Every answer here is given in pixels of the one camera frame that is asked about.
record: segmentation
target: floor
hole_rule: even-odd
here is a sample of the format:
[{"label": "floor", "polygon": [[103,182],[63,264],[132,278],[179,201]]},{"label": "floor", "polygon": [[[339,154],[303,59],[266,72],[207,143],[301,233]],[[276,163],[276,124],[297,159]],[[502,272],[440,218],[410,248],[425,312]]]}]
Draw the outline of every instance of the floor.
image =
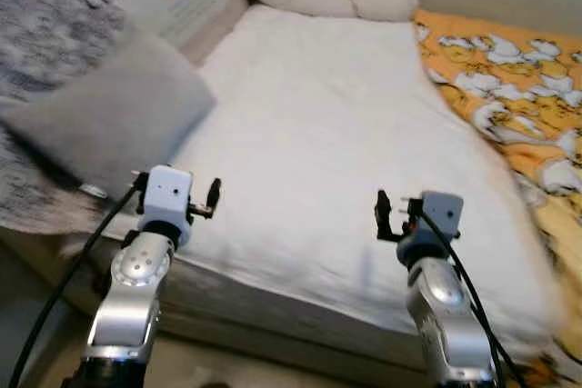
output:
[{"label": "floor", "polygon": [[[26,388],[58,388],[78,365],[86,335],[85,322],[75,320],[59,334],[44,369],[30,374]],[[197,388],[205,383],[232,388],[348,388],[349,385],[244,355],[230,353],[167,334],[159,334],[147,369],[145,388]]]}]

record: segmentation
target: white mattress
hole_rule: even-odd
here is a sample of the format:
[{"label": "white mattress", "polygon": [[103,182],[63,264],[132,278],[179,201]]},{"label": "white mattress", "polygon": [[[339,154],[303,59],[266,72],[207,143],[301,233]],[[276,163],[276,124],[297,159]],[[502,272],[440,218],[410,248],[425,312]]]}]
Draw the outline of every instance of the white mattress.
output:
[{"label": "white mattress", "polygon": [[[194,173],[196,200],[215,177],[223,192],[182,261],[413,333],[406,269],[375,238],[376,191],[396,210],[442,190],[465,199],[455,246],[501,341],[528,354],[555,331],[556,285],[526,207],[427,81],[410,24],[255,6],[201,73],[219,104],[174,164]],[[394,211],[393,226],[404,218]]]}]

